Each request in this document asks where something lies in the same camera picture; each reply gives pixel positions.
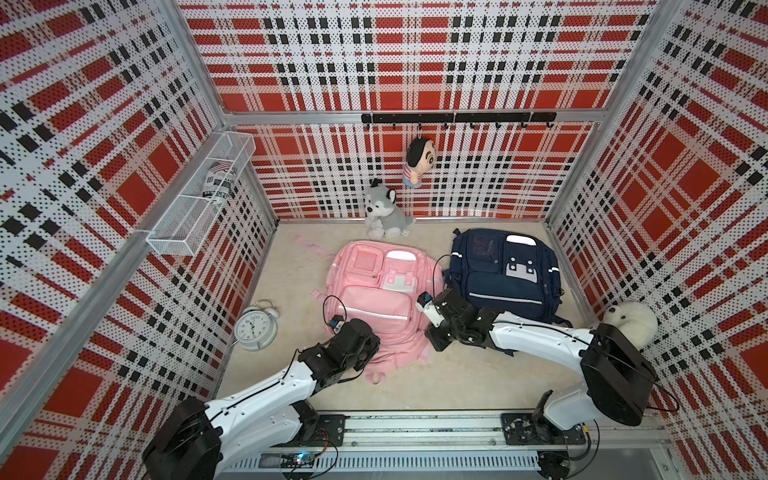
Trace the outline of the pink backpack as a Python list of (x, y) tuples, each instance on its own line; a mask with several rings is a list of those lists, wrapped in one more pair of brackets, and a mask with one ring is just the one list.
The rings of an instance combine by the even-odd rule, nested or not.
[(443, 290), (436, 260), (416, 248), (370, 240), (351, 241), (336, 254), (300, 236), (295, 241), (333, 259), (325, 289), (311, 292), (324, 303), (326, 321), (335, 315), (358, 318), (379, 337), (379, 351), (364, 370), (369, 383), (378, 385), (394, 370), (428, 360), (431, 322), (418, 309), (418, 297)]

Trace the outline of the navy blue backpack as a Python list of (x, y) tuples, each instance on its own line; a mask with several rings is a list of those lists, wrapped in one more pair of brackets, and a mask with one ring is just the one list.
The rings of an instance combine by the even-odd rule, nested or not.
[(555, 252), (523, 233), (495, 229), (453, 231), (445, 285), (476, 309), (570, 327), (557, 315), (564, 295)]

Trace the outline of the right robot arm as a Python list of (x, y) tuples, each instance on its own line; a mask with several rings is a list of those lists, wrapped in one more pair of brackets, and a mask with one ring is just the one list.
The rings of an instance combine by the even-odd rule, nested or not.
[(574, 385), (540, 398), (529, 420), (540, 439), (549, 441), (602, 417), (630, 427), (641, 424), (658, 376), (618, 327), (576, 329), (476, 309), (451, 289), (436, 297), (423, 292), (417, 309), (429, 319), (425, 335), (439, 352), (453, 342), (522, 352), (579, 374)]

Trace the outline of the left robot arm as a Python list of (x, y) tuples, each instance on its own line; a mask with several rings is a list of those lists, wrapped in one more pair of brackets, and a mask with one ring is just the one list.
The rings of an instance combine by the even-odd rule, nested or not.
[(238, 393), (177, 404), (142, 453), (150, 479), (213, 479), (251, 454), (293, 441), (310, 442), (318, 422), (308, 399), (363, 372), (380, 339), (360, 319), (335, 336), (294, 353), (281, 371)]

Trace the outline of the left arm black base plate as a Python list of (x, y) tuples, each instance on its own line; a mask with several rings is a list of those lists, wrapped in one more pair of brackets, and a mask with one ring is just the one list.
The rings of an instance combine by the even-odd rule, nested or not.
[(303, 425), (297, 435), (283, 447), (340, 447), (344, 443), (346, 420), (343, 414), (320, 414), (316, 419)]

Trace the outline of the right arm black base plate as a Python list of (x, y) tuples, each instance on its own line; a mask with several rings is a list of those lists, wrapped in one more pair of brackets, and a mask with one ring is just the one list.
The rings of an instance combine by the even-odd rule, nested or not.
[(501, 427), (507, 445), (582, 446), (587, 443), (582, 428), (559, 430), (546, 419), (535, 418), (532, 413), (503, 413)]

